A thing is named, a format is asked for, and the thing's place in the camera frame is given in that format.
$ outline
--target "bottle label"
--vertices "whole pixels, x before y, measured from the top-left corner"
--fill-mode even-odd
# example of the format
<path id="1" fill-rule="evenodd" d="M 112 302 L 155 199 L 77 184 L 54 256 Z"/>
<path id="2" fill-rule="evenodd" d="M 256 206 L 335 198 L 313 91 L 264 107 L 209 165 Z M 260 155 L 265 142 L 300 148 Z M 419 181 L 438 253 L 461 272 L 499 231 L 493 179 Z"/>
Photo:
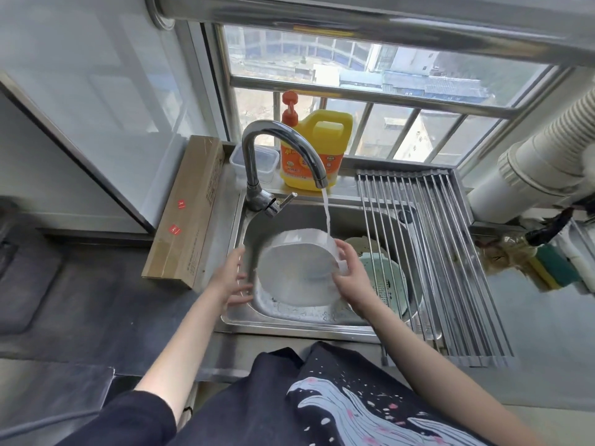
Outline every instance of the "bottle label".
<path id="1" fill-rule="evenodd" d="M 343 153 L 340 155 L 323 155 L 319 153 L 318 156 L 323 160 L 327 175 L 338 172 L 341 161 L 343 160 Z M 312 172 L 300 154 L 283 144 L 281 144 L 281 169 L 290 177 L 302 179 L 312 178 Z"/>

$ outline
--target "stainless steel drying rack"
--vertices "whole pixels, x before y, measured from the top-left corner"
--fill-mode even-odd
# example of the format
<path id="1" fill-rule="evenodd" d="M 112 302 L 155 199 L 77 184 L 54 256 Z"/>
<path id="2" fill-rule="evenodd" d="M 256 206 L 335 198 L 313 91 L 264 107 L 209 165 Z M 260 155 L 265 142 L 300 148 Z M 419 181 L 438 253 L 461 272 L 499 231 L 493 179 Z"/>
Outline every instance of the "stainless steel drying rack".
<path id="1" fill-rule="evenodd" d="M 421 289 L 410 285 L 418 306 L 416 316 L 406 320 L 411 329 L 457 366 L 515 366 L 517 360 L 469 233 L 472 218 L 455 171 L 357 171 L 356 184 L 368 238 L 377 242 L 376 250 L 369 243 L 376 288 L 380 288 L 378 267 L 386 294 L 387 281 L 397 287 L 393 267 L 385 270 L 386 262 L 380 258 L 382 246 L 389 259 L 406 264 L 401 266 L 406 281 L 413 281 L 413 269 L 419 273 Z M 382 215 L 392 221 L 385 225 Z M 415 238 L 416 247 L 409 253 L 402 230 Z M 398 256 L 391 257 L 390 250 Z M 407 305 L 407 312 L 413 313 L 408 299 Z M 383 360 L 389 362 L 385 351 Z"/>

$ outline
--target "yellow bottle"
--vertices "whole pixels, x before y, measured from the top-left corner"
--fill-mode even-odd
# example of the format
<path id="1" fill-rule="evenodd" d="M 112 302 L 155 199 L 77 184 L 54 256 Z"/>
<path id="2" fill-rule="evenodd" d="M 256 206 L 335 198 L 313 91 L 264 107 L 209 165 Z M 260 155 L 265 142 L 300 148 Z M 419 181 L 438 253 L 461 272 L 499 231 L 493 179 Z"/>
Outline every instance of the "yellow bottle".
<path id="1" fill-rule="evenodd" d="M 353 127 L 353 116 L 345 112 L 317 109 L 305 119 L 298 121 L 293 105 L 298 95 L 294 91 L 283 94 L 283 103 L 288 105 L 283 112 L 283 123 L 304 136 L 323 160 L 327 169 L 328 186 L 337 181 L 341 161 Z M 320 191 L 314 184 L 312 172 L 302 157 L 284 142 L 281 142 L 281 178 L 288 186 Z"/>

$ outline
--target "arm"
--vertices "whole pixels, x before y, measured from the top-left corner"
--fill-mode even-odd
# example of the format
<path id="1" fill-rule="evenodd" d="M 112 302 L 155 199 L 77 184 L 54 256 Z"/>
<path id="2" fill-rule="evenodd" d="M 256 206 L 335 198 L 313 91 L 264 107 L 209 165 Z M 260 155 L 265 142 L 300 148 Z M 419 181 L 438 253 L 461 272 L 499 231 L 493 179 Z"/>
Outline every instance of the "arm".
<path id="1" fill-rule="evenodd" d="M 174 412 L 176 423 L 184 410 L 217 318 L 227 306 L 252 299 L 239 295 L 252 286 L 237 283 L 246 277 L 237 273 L 243 252 L 243 248 L 236 248 L 225 264 L 215 271 L 172 339 L 135 388 L 162 398 Z"/>
<path id="2" fill-rule="evenodd" d="M 334 276 L 339 292 L 376 331 L 413 390 L 430 405 L 499 446 L 542 446 L 531 429 L 463 371 L 435 351 L 384 305 L 349 244 L 337 239 L 349 274 Z"/>

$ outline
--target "chrome faucet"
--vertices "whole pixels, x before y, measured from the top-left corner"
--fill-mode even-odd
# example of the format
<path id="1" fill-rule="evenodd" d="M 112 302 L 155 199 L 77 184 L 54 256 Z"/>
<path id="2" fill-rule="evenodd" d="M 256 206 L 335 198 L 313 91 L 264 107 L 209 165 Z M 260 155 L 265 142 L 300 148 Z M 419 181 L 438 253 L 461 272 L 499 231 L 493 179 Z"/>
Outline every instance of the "chrome faucet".
<path id="1" fill-rule="evenodd" d="M 291 127 L 274 120 L 255 120 L 249 124 L 242 135 L 242 151 L 246 164 L 246 204 L 252 211 L 263 211 L 269 217 L 275 217 L 287 203 L 291 202 L 296 193 L 290 194 L 282 203 L 274 195 L 265 191 L 258 181 L 257 161 L 254 153 L 254 139 L 260 134 L 268 134 L 285 142 L 304 159 L 314 178 L 314 183 L 319 189 L 328 186 L 327 171 L 323 161 L 310 143 Z"/>

